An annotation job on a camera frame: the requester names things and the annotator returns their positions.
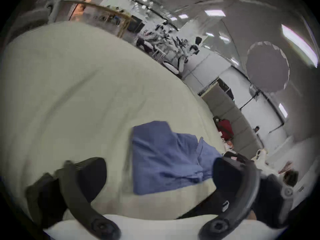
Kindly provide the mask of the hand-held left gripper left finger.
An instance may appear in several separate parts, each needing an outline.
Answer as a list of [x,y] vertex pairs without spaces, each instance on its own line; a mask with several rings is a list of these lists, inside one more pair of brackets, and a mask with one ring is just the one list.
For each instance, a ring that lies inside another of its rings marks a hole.
[[92,157],[78,163],[66,160],[53,175],[44,173],[26,188],[27,207],[33,222],[48,229],[61,222],[66,210],[90,234],[102,240],[119,240],[121,230],[91,206],[106,184],[104,158]]

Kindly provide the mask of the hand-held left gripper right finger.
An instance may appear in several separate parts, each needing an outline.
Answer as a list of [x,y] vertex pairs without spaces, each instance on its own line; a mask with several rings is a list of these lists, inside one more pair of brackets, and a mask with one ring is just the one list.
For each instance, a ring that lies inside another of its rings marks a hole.
[[254,161],[231,152],[217,158],[211,172],[216,190],[177,218],[217,215],[201,227],[198,234],[201,240],[226,238],[251,212],[271,229],[288,225],[293,190],[276,175],[262,175]]

